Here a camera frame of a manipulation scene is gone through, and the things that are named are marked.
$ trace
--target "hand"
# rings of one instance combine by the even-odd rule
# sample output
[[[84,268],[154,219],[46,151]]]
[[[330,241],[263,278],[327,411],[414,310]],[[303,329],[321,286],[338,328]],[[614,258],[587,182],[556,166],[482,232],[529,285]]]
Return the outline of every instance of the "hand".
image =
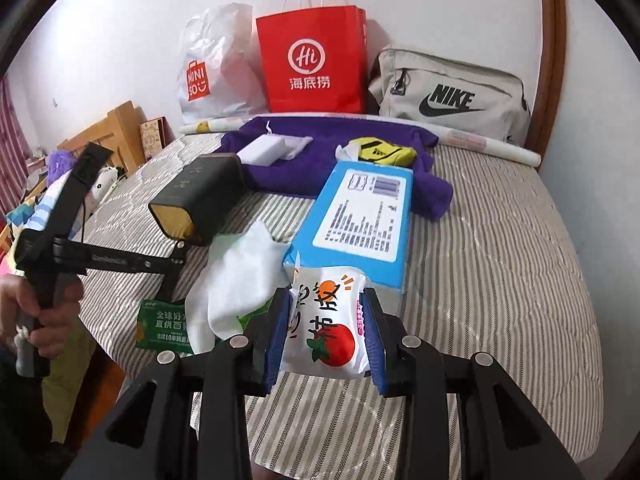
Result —
[[[15,349],[15,319],[18,309],[37,317],[42,328],[31,333],[30,342],[42,357],[55,359],[62,353],[74,319],[80,313],[80,301],[84,298],[82,282],[75,276],[65,280],[64,291],[56,294],[59,300],[53,308],[43,310],[25,278],[12,275],[0,276],[0,342]]]

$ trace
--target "screw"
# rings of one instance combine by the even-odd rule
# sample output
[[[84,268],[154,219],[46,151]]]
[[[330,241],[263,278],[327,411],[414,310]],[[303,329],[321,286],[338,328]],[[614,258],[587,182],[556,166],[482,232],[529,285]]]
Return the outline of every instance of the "screw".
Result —
[[[402,338],[402,344],[407,348],[418,348],[422,341],[415,335],[406,335]]]
[[[229,340],[232,348],[244,348],[249,344],[249,338],[245,335],[235,335]]]
[[[480,366],[491,366],[492,364],[494,364],[494,358],[486,352],[478,352],[476,354],[476,363],[478,363]]]
[[[175,359],[175,354],[171,350],[165,350],[158,354],[158,362],[161,365],[167,365]]]

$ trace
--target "purple plush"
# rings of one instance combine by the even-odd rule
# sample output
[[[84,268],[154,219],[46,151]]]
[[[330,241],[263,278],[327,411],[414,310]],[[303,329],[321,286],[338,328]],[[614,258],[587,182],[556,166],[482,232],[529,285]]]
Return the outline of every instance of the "purple plush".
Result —
[[[377,137],[411,146],[418,156],[412,165],[414,191],[412,210],[432,221],[447,210],[453,197],[449,182],[431,174],[433,157],[427,151],[438,137],[418,126],[333,117],[256,117],[238,132],[225,134],[219,152],[237,153],[266,133],[266,123],[275,134],[310,136],[310,142],[293,160],[277,160],[271,166],[242,165],[245,180],[253,189],[315,198],[335,166],[335,148],[357,137]]]
[[[67,150],[54,150],[49,155],[49,162],[47,163],[47,187],[51,186],[57,179],[63,176],[67,171],[71,170],[76,163],[76,158],[73,153]]]

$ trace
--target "white plastic bag on bed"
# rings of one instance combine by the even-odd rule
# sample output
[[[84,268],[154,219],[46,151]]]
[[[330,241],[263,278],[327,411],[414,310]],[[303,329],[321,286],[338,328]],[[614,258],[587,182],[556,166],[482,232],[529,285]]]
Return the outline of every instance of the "white plastic bag on bed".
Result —
[[[367,277],[354,267],[296,266],[281,370],[356,379],[369,370],[360,293]]]
[[[191,18],[180,39],[178,100],[185,124],[267,112],[260,82],[246,61],[252,7],[228,4]]]

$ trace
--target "white sponge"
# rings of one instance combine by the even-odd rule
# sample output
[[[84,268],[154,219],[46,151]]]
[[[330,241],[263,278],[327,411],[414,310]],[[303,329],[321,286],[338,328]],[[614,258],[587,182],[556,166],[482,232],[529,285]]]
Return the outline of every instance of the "white sponge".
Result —
[[[281,136],[264,134],[238,152],[243,164],[270,166],[289,150]]]

